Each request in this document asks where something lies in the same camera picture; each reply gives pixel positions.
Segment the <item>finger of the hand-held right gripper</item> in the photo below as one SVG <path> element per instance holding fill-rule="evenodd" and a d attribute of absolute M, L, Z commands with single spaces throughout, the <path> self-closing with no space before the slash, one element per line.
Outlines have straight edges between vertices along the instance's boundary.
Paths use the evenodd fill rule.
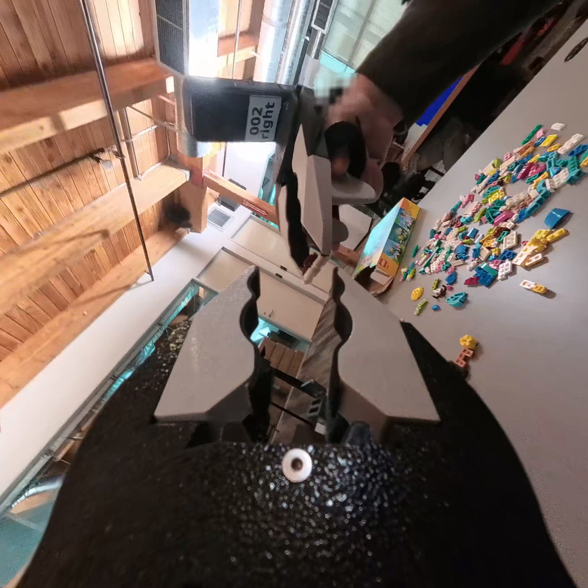
<path fill-rule="evenodd" d="M 298 180 L 300 221 L 322 255 L 332 253 L 332 172 L 330 160 L 307 153 L 305 134 L 298 130 L 293 148 L 293 172 Z"/>
<path fill-rule="evenodd" d="M 279 230 L 289 256 L 300 272 L 305 259 L 316 253 L 312 238 L 302 224 L 302 205 L 298 198 L 299 183 L 297 177 L 288 177 L 276 194 L 276 210 L 279 218 Z"/>

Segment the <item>pile of colourful bricks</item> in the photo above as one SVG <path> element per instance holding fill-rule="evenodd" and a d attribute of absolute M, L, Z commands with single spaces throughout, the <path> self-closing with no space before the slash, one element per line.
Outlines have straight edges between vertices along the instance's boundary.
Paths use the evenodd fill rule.
<path fill-rule="evenodd" d="M 548 245 L 566 231 L 540 228 L 520 237 L 520 225 L 540 213 L 562 187 L 587 177 L 587 134 L 562 139 L 564 123 L 536 126 L 523 142 L 494 159 L 474 177 L 475 184 L 431 226 L 416 261 L 401 269 L 401 280 L 436 275 L 452 290 L 458 269 L 467 272 L 467 288 L 491 287 L 507 280 L 515 267 L 530 269 L 543 261 Z"/>

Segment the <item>blue storage bin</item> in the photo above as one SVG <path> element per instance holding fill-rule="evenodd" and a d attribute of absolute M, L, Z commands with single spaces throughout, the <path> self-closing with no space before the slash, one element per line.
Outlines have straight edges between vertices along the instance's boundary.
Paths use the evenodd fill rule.
<path fill-rule="evenodd" d="M 454 100 L 458 97 L 464 84 L 467 84 L 465 76 L 459 78 L 454 84 L 442 92 L 424 111 L 422 116 L 416 121 L 419 127 L 428 127 L 447 111 Z"/>

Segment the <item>person's right hand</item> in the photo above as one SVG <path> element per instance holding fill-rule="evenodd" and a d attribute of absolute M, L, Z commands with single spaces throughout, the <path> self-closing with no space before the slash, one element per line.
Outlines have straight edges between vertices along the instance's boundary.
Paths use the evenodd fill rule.
<path fill-rule="evenodd" d="M 326 127 L 348 122 L 360 129 L 367 157 L 360 178 L 377 195 L 384 186 L 383 166 L 402 158 L 402 148 L 393 142 L 394 128 L 402 119 L 401 110 L 393 100 L 363 75 L 357 75 L 327 110 Z"/>

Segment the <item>grey desk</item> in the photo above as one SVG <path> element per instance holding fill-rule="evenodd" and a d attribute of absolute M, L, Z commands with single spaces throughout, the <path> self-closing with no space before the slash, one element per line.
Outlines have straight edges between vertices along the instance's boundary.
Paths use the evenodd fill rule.
<path fill-rule="evenodd" d="M 423 198 L 409 247 L 422 245 L 483 165 L 537 124 L 564 123 L 564 141 L 587 134 L 587 46 L 563 62 L 585 38 L 586 22 Z M 559 189 L 520 226 L 520 237 L 542 228 L 553 208 L 571 211 L 569 234 L 548 249 L 547 261 L 490 288 L 462 288 L 467 272 L 459 269 L 454 290 L 468 292 L 462 308 L 441 303 L 439 312 L 414 316 L 413 286 L 398 281 L 381 300 L 447 359 L 458 354 L 460 336 L 479 341 L 469 382 L 518 452 L 569 574 L 587 587 L 587 178 Z M 546 286 L 547 294 L 525 290 L 524 280 Z"/>

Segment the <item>metal ceiling rod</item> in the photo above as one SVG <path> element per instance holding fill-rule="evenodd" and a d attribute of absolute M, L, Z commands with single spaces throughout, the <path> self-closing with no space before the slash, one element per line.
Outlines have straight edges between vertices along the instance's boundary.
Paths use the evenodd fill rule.
<path fill-rule="evenodd" d="M 128 166 L 126 163 L 126 158 L 125 158 L 125 155 L 123 154 L 123 150 L 122 150 L 121 135 L 119 133 L 119 130 L 118 130 L 118 127 L 116 124 L 115 110 L 113 107 L 111 94 L 109 92 L 109 88 L 107 85 L 107 77 L 106 77 L 106 73 L 105 73 L 105 68 L 104 68 L 104 64 L 102 62 L 102 58 L 100 55 L 98 40 L 95 35 L 95 30 L 93 28 L 89 5 L 88 5 L 87 1 L 79 1 L 78 3 L 80 5 L 82 15 L 84 18 L 84 23 L 85 23 L 86 33 L 88 36 L 89 46 L 91 49 L 93 62 L 95 64 L 95 69 L 96 69 L 96 73 L 98 76 L 98 83 L 99 83 L 100 90 L 102 92 L 102 97 L 103 97 L 106 112 L 107 112 L 107 118 L 109 120 L 109 124 L 111 127 L 114 142 L 115 142 L 115 155 L 121 163 L 123 177 L 125 180 L 125 185 L 126 185 L 126 188 L 128 191 L 129 201 L 130 201 L 130 205 L 131 205 L 131 210 L 133 212 L 136 228 L 137 228 L 138 235 L 139 235 L 139 240 L 141 242 L 141 247 L 143 250 L 143 256 L 144 256 L 145 262 L 146 262 L 147 273 L 150 276 L 151 281 L 153 282 L 155 280 L 155 278 L 154 278 L 155 276 L 153 275 L 152 264 L 151 264 L 151 260 L 149 258 L 148 248 L 146 246 L 146 240 L 144 237 L 143 228 L 141 225 L 141 220 L 139 218 L 139 213 L 138 213 L 138 209 L 136 206 L 135 194 L 134 194 L 133 186 L 131 184 L 130 174 L 129 174 Z"/>

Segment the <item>ceiling vent box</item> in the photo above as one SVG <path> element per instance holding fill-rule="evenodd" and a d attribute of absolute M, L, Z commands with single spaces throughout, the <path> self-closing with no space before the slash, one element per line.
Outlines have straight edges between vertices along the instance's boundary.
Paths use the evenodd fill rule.
<path fill-rule="evenodd" d="M 187 2 L 155 1 L 159 61 L 178 75 L 187 72 Z"/>

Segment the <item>black wall speaker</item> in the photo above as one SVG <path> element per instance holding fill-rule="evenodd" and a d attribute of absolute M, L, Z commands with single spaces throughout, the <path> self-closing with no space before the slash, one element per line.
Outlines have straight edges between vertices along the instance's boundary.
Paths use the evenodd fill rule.
<path fill-rule="evenodd" d="M 189 211 L 177 203 L 168 204 L 165 208 L 165 218 L 176 229 L 191 231 L 193 228 Z"/>

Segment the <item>silver spiral air duct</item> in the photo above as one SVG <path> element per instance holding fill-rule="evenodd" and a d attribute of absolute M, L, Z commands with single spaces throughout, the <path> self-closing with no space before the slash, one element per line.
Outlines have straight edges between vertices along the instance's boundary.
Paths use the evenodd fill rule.
<path fill-rule="evenodd" d="M 265 1 L 253 80 L 296 85 L 318 1 Z"/>

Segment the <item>wooden support column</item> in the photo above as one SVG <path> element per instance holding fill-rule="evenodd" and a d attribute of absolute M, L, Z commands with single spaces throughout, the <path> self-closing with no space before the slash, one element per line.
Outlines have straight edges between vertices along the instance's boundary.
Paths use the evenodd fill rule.
<path fill-rule="evenodd" d="M 255 205 L 265 209 L 268 212 L 268 218 L 264 218 L 267 222 L 279 225 L 279 218 L 276 208 L 270 203 L 262 200 L 256 195 L 248 192 L 246 189 L 239 187 L 230 180 L 219 176 L 217 173 L 210 171 L 202 174 L 203 185 L 210 190 L 217 192 L 220 197 L 231 199 L 237 204 L 241 205 L 242 200 L 252 201 Z"/>

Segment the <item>wall vent grille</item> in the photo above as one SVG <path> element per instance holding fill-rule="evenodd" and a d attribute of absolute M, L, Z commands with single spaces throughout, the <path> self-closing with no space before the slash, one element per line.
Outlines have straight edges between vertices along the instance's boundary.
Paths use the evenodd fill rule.
<path fill-rule="evenodd" d="M 208 210 L 207 226 L 224 231 L 232 222 L 234 214 L 224 206 L 212 205 Z"/>

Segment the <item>colourful brick set box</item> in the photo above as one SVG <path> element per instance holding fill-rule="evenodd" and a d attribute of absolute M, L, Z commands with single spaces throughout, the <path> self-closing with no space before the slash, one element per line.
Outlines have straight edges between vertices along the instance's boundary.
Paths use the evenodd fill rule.
<path fill-rule="evenodd" d="M 393 283 L 419 212 L 417 204 L 403 198 L 371 230 L 352 277 L 372 296 Z"/>

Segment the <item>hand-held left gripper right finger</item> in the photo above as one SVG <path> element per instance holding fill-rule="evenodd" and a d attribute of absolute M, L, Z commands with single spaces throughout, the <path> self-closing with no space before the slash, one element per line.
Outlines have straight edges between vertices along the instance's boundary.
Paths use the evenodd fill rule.
<path fill-rule="evenodd" d="M 394 424 L 437 424 L 435 408 L 401 321 L 350 275 L 334 270 L 333 355 L 327 390 L 327 438 L 354 423 L 385 440 Z"/>

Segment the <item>person's right forearm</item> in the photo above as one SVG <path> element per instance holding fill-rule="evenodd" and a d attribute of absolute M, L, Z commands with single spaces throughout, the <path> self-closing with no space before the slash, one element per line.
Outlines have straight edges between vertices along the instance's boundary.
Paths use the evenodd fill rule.
<path fill-rule="evenodd" d="M 350 90 L 366 113 L 414 122 L 440 93 L 557 1 L 409 1 Z"/>

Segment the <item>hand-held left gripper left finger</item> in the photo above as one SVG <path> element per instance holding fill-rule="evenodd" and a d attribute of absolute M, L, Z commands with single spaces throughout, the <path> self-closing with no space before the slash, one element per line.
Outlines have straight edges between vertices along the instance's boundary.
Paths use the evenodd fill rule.
<path fill-rule="evenodd" d="M 250 266 L 195 314 L 154 411 L 158 423 L 242 423 L 262 415 L 259 268 Z"/>

